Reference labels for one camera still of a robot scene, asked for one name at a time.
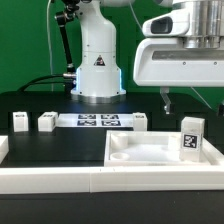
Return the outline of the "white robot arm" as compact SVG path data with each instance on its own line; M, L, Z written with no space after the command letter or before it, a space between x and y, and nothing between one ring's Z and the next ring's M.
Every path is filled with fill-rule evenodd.
M157 6L152 0L136 0L133 7L103 8L102 14L117 29L117 61L122 70L122 85L127 92L158 93L158 87L138 87L132 79L134 54L137 45L143 40L138 24L153 16L169 12ZM172 87L172 93L183 93L203 102L213 110L224 100L224 87Z

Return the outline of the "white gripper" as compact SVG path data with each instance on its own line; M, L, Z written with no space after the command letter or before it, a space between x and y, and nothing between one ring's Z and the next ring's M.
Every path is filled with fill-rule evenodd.
M224 86L224 45L185 49L180 38L146 38L136 51L133 79L138 86L160 86L164 110L173 114L168 87ZM218 116L224 116L224 103Z

